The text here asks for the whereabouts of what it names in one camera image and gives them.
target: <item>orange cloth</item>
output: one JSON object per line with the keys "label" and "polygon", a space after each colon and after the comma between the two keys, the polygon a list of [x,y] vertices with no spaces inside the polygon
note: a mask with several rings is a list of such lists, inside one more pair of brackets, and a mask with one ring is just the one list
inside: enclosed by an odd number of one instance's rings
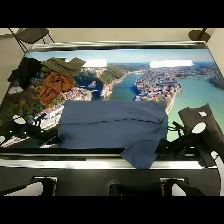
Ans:
{"label": "orange cloth", "polygon": [[73,77],[52,72],[44,80],[44,85],[40,88],[40,103],[47,106],[60,93],[73,88],[74,84]]}

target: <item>aerial city photo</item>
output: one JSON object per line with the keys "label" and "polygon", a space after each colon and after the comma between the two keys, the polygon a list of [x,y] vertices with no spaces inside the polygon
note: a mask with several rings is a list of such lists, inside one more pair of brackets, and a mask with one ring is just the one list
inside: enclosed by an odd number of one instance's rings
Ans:
{"label": "aerial city photo", "polygon": [[[12,83],[2,104],[4,110],[0,111],[0,125],[10,120],[14,114],[32,122],[34,117],[46,113],[41,128],[51,129],[58,125],[66,100],[144,100],[166,102],[169,125],[173,121],[182,123],[178,115],[181,109],[209,103],[224,131],[224,78],[208,49],[29,52],[25,57],[39,61],[52,57],[64,58],[66,62],[77,57],[86,61],[86,64],[74,76],[74,87],[59,94],[47,106],[42,105],[39,99],[39,90],[43,85],[40,74],[32,79],[26,90],[21,89],[16,82]],[[190,63],[172,66],[169,64],[172,61]],[[175,132],[168,134],[168,140],[176,138]],[[20,141],[12,138],[4,146]]]}

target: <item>folded blue garment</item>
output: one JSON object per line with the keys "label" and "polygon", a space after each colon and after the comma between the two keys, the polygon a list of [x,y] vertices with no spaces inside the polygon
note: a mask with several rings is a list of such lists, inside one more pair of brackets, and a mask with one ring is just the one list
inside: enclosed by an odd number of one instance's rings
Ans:
{"label": "folded blue garment", "polygon": [[59,121],[61,147],[122,148],[136,168],[149,168],[167,136],[166,104],[145,101],[66,101]]}

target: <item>gray floor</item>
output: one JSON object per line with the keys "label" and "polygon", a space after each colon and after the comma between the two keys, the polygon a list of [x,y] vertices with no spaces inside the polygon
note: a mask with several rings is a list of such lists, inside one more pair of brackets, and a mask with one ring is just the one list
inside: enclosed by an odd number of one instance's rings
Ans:
{"label": "gray floor", "polygon": [[[190,40],[188,33],[193,28],[50,28],[50,33],[55,42],[76,41],[183,41]],[[215,28],[208,28],[212,35]],[[23,56],[16,40],[0,38],[0,101],[8,88],[7,78],[13,69],[16,69]],[[220,174],[224,177],[224,164],[217,159]]]}

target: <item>black chair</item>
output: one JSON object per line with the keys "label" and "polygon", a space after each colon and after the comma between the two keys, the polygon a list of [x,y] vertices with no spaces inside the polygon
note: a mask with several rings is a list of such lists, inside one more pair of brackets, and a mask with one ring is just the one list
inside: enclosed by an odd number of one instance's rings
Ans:
{"label": "black chair", "polygon": [[21,47],[21,49],[23,50],[24,53],[28,49],[22,43],[22,41],[27,44],[34,44],[38,40],[43,39],[43,42],[45,44],[44,37],[46,35],[48,35],[49,38],[54,42],[54,40],[52,39],[52,37],[49,34],[49,30],[46,28],[26,28],[25,30],[23,30],[17,34],[15,34],[12,31],[12,29],[10,29],[10,28],[8,28],[8,29],[10,30],[12,35],[15,37],[16,41],[18,42],[19,46]]}

